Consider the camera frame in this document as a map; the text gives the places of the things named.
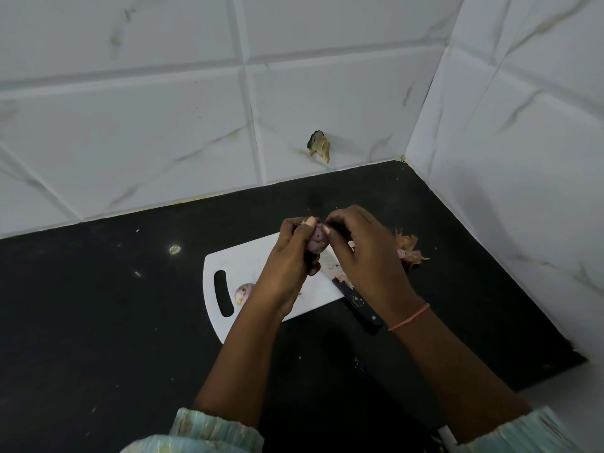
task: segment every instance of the knife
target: knife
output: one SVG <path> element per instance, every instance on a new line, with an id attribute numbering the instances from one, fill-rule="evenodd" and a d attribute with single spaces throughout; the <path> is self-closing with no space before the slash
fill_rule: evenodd
<path id="1" fill-rule="evenodd" d="M 373 311 L 366 300 L 359 292 L 346 284 L 345 281 L 339 281 L 336 278 L 337 274 L 343 272 L 338 260 L 331 254 L 329 250 L 323 251 L 320 258 L 321 272 L 327 275 L 335 287 L 344 295 L 346 300 L 355 308 L 360 316 L 370 324 L 376 327 L 381 327 L 383 322 L 381 318 Z"/>

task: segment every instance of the orange thread bracelet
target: orange thread bracelet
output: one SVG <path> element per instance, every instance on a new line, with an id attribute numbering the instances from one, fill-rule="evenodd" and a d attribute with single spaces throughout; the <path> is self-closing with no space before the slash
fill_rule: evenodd
<path id="1" fill-rule="evenodd" d="M 396 326 L 388 327 L 388 332 L 392 332 L 394 329 L 398 329 L 399 327 L 404 326 L 405 324 L 409 324 L 411 321 L 415 320 L 419 315 L 421 315 L 429 307 L 430 307 L 430 304 L 428 304 L 428 303 L 423 304 L 422 308 L 420 308 L 417 312 L 413 313 L 409 318 L 407 318 L 403 322 L 398 323 Z"/>

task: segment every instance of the hand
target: hand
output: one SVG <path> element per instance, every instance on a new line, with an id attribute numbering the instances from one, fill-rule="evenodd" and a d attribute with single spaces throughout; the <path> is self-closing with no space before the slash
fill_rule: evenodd
<path id="1" fill-rule="evenodd" d="M 422 306 L 400 263 L 394 236 L 371 213 L 358 205 L 335 210 L 323 231 L 348 279 L 389 326 Z"/>
<path id="2" fill-rule="evenodd" d="M 279 238 L 248 302 L 268 303 L 283 317 L 292 311 L 306 276 L 313 276 L 321 269 L 319 256 L 305 253 L 306 244 L 315 231 L 316 223 L 317 219 L 312 216 L 283 221 Z"/>

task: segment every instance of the backsplash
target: backsplash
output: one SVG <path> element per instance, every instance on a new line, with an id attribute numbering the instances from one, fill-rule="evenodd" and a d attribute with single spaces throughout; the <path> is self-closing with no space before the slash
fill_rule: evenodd
<path id="1" fill-rule="evenodd" d="M 603 17 L 604 0 L 465 0 L 405 153 L 592 361 L 567 394 L 537 399 L 594 448 L 604 442 Z"/>
<path id="2" fill-rule="evenodd" d="M 401 156 L 461 2 L 0 0 L 0 236 Z"/>

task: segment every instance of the black countertop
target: black countertop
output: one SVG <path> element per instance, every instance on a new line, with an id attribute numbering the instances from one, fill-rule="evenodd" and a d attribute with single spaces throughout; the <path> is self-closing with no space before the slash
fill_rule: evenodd
<path id="1" fill-rule="evenodd" d="M 419 236 L 430 260 L 412 285 L 512 388 L 583 361 L 412 169 L 387 162 L 0 241 L 3 451 L 119 451 L 167 433 L 221 347 L 205 256 L 351 204 Z M 403 408 L 441 423 L 396 337 L 368 334 L 343 301 L 282 325 L 267 393 L 267 449 L 330 424 L 375 436 Z"/>

